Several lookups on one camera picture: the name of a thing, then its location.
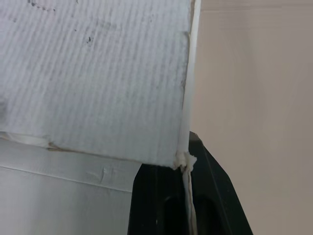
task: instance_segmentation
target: white wall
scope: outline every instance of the white wall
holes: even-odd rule
[[[254,234],[309,234],[313,1],[202,1],[192,130]]]

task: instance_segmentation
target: cardboard sheet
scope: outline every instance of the cardboard sheet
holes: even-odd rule
[[[0,140],[4,235],[127,234],[140,164]]]
[[[191,16],[190,0],[1,1],[0,131],[173,166]]]

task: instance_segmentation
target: white cardboard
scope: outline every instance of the white cardboard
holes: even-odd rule
[[[0,140],[0,233],[127,234],[140,164]]]
[[[190,0],[3,0],[0,131],[173,166]]]

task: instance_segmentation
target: cardboard edge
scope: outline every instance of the cardboard edge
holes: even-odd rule
[[[185,82],[185,92],[182,106],[182,120],[180,124],[179,142],[177,147],[177,154],[174,161],[174,167],[180,165],[182,171],[182,179],[185,189],[185,203],[188,216],[189,234],[197,235],[197,218],[196,211],[193,204],[191,171],[195,163],[195,157],[191,156],[188,151],[189,132],[191,123],[191,106],[194,90],[194,71],[197,51],[198,28],[200,20],[201,0],[191,0],[191,32],[189,35],[189,56],[187,66],[187,77]]]

